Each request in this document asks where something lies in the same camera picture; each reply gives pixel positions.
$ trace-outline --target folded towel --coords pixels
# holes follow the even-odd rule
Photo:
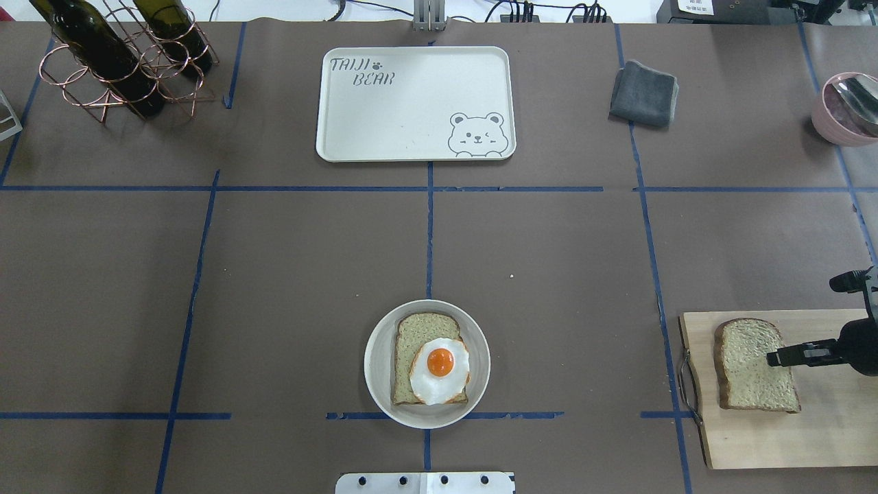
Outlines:
[[[615,75],[609,112],[626,120],[667,127],[677,105],[677,77],[629,60]]]

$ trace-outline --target pink cup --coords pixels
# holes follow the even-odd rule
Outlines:
[[[853,121],[846,114],[844,102],[835,88],[832,87],[832,83],[859,74],[860,72],[842,72],[830,77],[820,89],[820,94],[814,99],[814,106],[811,109],[811,122],[817,132],[825,140],[839,146],[865,146],[878,142],[878,137],[864,134],[853,124]],[[865,76],[878,81],[869,74]]]

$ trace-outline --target bear drawing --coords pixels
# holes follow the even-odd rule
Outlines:
[[[451,137],[448,147],[456,156],[500,156],[509,146],[503,134],[503,117],[491,112],[484,117],[467,117],[463,113],[451,115]]]

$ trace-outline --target wooden cutting board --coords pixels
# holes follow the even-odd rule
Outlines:
[[[713,345],[721,323],[757,317],[777,326],[784,345],[838,338],[864,309],[688,312],[680,317],[691,353],[704,457],[712,469],[878,465],[878,377],[850,366],[791,367],[802,400],[796,414],[719,408]]]

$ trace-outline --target label sticker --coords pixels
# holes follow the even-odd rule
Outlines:
[[[677,0],[677,6],[690,14],[713,15],[713,0]]]

